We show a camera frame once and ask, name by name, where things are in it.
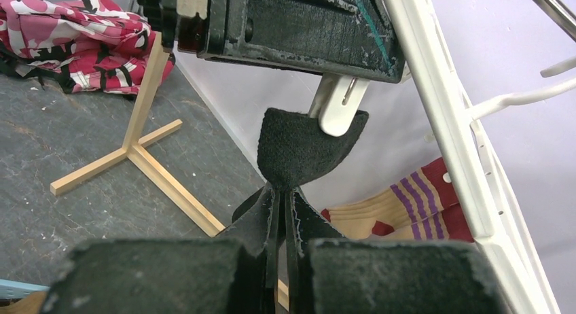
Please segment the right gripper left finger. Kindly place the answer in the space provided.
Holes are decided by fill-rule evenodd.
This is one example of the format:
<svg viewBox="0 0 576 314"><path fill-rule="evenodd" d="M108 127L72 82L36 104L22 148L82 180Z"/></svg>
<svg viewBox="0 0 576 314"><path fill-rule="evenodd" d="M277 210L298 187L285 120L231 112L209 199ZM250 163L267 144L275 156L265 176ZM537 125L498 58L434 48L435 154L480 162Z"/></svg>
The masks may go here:
<svg viewBox="0 0 576 314"><path fill-rule="evenodd" d="M42 313L274 313L276 192L266 186L213 238L110 239L76 247Z"/></svg>

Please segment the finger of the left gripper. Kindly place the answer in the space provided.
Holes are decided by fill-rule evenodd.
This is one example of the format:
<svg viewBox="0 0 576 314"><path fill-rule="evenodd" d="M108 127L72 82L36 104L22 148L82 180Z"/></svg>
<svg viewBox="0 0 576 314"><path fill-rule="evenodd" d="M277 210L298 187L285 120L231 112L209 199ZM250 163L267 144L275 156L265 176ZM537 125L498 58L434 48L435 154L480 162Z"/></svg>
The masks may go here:
<svg viewBox="0 0 576 314"><path fill-rule="evenodd" d="M398 83L382 0L137 0L167 50L239 65Z"/></svg>

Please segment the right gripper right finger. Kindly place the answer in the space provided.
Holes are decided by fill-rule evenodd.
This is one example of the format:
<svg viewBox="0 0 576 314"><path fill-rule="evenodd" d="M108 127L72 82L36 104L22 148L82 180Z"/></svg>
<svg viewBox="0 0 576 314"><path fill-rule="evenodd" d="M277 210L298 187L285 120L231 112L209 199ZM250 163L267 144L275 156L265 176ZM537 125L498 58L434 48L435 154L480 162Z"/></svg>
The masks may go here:
<svg viewBox="0 0 576 314"><path fill-rule="evenodd" d="M353 241L286 194L292 313L506 313L487 259L460 241Z"/></svg>

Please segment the black sock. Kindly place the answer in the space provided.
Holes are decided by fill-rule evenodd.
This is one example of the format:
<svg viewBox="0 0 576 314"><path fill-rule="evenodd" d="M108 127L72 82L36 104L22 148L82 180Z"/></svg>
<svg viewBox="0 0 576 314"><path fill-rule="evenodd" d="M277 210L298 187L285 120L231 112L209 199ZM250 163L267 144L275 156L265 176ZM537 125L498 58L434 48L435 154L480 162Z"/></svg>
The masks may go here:
<svg viewBox="0 0 576 314"><path fill-rule="evenodd" d="M325 176L351 152L369 119L357 111L348 131L333 137L306 114L269 108L264 113L257 165L266 181L290 190Z"/></svg>

